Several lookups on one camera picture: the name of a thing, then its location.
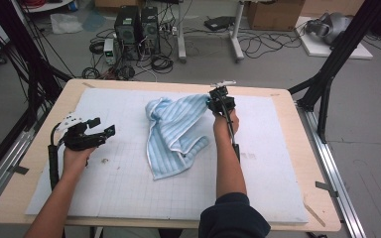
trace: plastic bag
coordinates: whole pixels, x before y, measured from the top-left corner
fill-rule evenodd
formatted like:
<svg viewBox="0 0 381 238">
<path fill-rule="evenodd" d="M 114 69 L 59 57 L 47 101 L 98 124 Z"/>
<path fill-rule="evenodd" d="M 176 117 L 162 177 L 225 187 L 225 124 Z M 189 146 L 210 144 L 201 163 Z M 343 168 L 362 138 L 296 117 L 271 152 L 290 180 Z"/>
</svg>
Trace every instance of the plastic bag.
<svg viewBox="0 0 381 238">
<path fill-rule="evenodd" d="M 78 18 L 66 14 L 52 14 L 52 29 L 55 34 L 77 33 L 82 31 Z"/>
</svg>

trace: hand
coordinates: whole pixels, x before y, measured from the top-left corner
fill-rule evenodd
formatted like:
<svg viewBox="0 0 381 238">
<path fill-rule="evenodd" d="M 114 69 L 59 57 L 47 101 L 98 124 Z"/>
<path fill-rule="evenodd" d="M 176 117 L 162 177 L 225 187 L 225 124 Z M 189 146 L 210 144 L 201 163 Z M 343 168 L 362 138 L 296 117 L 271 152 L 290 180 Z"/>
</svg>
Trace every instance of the hand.
<svg viewBox="0 0 381 238">
<path fill-rule="evenodd" d="M 228 130 L 226 118 L 217 113 L 213 113 L 213 114 L 215 116 L 215 121 L 213 125 L 215 137 L 228 136 L 228 138 L 230 138 L 231 135 Z M 233 133 L 236 134 L 239 129 L 239 118 L 236 115 L 236 109 L 229 111 L 229 114 L 230 114 L 231 123 L 233 125 Z"/>
<path fill-rule="evenodd" d="M 83 151 L 73 151 L 65 148 L 63 152 L 63 174 L 62 179 L 78 180 L 82 171 L 85 169 L 86 161 L 95 148 Z"/>
</svg>

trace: cardboard box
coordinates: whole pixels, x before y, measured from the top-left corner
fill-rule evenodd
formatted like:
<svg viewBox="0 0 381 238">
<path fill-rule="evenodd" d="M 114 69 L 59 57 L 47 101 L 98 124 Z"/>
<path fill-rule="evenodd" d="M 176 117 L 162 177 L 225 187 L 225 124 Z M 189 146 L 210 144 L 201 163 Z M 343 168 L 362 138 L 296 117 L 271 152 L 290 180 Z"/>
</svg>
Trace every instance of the cardboard box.
<svg viewBox="0 0 381 238">
<path fill-rule="evenodd" d="M 251 3 L 247 19 L 253 30 L 293 31 L 305 0 Z"/>
<path fill-rule="evenodd" d="M 142 0 L 94 0 L 94 4 L 98 8 L 118 9 L 120 6 L 129 5 L 129 6 L 141 6 Z"/>
<path fill-rule="evenodd" d="M 301 16 L 320 17 L 325 12 L 355 16 L 363 2 L 364 0 L 306 0 Z"/>
</svg>

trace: dark sleeve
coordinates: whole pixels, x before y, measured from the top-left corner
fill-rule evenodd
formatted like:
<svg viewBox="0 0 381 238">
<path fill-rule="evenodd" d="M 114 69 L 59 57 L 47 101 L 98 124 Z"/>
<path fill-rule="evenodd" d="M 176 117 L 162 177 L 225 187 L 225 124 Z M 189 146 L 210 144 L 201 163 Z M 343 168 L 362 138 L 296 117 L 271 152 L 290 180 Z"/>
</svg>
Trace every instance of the dark sleeve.
<svg viewBox="0 0 381 238">
<path fill-rule="evenodd" d="M 199 238 L 266 237 L 271 226 L 240 192 L 219 197 L 200 215 Z"/>
</svg>

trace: towel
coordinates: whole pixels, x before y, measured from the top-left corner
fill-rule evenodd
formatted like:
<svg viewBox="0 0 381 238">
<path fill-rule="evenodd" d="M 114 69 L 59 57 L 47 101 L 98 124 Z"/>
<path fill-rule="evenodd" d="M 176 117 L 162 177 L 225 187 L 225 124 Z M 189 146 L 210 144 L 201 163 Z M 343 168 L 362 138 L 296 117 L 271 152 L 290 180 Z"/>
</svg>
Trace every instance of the towel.
<svg viewBox="0 0 381 238">
<path fill-rule="evenodd" d="M 150 120 L 147 157 L 154 179 L 177 175 L 191 167 L 196 154 L 208 145 L 205 136 L 191 126 L 206 111 L 208 95 L 196 94 L 172 101 L 150 101 L 145 110 Z"/>
</svg>

